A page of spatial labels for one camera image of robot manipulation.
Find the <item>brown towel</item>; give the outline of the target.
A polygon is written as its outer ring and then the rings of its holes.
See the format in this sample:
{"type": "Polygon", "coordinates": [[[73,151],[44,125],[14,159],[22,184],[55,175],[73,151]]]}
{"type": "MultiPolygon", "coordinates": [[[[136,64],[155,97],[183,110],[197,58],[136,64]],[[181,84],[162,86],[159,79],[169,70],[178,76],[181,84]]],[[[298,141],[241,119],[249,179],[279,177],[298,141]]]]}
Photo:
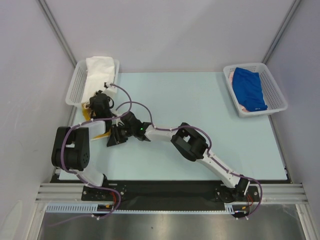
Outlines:
{"type": "MultiPolygon", "coordinates": [[[[82,103],[81,104],[81,110],[82,110],[82,115],[83,115],[84,119],[86,121],[89,121],[91,119],[91,109],[89,108],[89,104],[88,103],[82,103]]],[[[99,140],[99,139],[107,138],[110,135],[111,135],[111,131],[109,130],[108,132],[106,132],[104,134],[91,136],[90,140],[91,141],[99,140]]]]}

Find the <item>white towel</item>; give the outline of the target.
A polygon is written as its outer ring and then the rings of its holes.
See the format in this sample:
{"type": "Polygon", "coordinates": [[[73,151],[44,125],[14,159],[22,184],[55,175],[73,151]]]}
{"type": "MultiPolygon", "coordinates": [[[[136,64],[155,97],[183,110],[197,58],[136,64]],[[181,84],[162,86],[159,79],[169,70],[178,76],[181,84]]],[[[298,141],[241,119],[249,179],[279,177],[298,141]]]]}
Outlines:
{"type": "Polygon", "coordinates": [[[112,83],[115,78],[115,62],[110,56],[93,56],[85,60],[87,77],[81,103],[84,104],[99,90],[104,90],[105,83],[112,83]]]}

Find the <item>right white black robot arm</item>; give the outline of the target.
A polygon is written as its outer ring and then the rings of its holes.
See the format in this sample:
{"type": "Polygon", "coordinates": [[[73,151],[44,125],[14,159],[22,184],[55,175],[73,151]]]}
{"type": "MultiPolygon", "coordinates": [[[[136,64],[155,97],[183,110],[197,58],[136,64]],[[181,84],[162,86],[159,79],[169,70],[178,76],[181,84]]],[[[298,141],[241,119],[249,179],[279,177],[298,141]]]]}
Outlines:
{"type": "Polygon", "coordinates": [[[242,201],[248,196],[250,180],[223,163],[212,151],[212,143],[207,142],[200,129],[185,122],[176,128],[159,128],[151,122],[141,122],[129,112],[110,128],[107,147],[125,143],[135,137],[146,142],[171,142],[188,161],[198,162],[218,176],[230,189],[231,197],[242,201]]]}

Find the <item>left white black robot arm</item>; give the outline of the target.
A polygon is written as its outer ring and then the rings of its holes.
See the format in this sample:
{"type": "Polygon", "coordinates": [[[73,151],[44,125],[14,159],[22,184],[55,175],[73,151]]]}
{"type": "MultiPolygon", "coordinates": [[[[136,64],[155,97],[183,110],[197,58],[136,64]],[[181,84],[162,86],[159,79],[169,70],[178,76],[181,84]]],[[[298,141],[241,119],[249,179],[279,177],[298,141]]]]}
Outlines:
{"type": "Polygon", "coordinates": [[[98,91],[84,106],[88,110],[90,123],[74,129],[69,126],[57,128],[51,163],[76,175],[85,184],[94,186],[92,194],[99,200],[105,200],[110,195],[110,187],[103,183],[104,174],[96,170],[90,162],[90,143],[94,138],[110,132],[114,101],[110,96],[98,91]]]}

